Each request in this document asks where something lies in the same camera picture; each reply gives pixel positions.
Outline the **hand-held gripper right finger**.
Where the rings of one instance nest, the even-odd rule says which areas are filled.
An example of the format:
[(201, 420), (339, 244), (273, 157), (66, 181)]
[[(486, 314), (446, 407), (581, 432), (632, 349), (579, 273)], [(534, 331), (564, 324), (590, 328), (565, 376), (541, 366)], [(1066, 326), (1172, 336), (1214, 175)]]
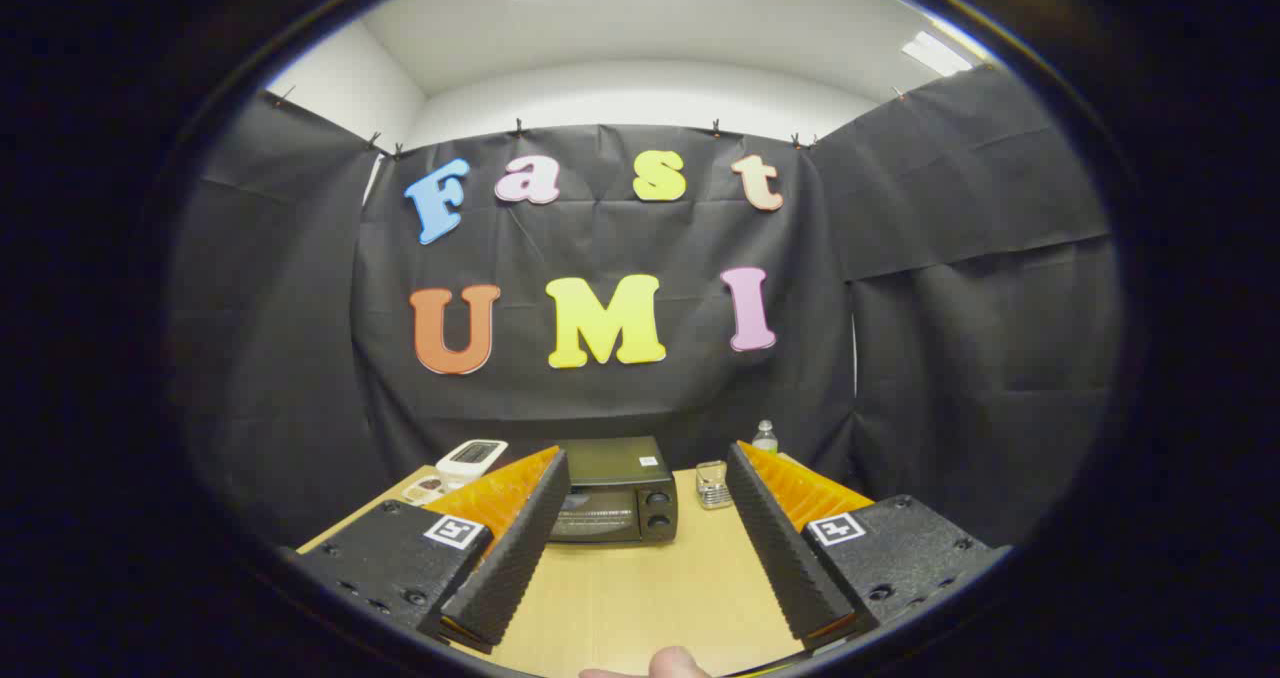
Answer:
[(1009, 553), (916, 498), (874, 501), (750, 444), (731, 446), (726, 467), (774, 599), (809, 651), (909, 620)]

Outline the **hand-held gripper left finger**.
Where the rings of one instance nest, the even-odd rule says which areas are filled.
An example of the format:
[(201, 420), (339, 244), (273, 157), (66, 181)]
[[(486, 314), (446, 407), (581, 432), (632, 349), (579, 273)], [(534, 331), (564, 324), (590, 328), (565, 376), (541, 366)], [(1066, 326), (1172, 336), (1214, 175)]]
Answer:
[(567, 455), (548, 446), (424, 507), (380, 501), (294, 563), (381, 622), (490, 652), (568, 491)]

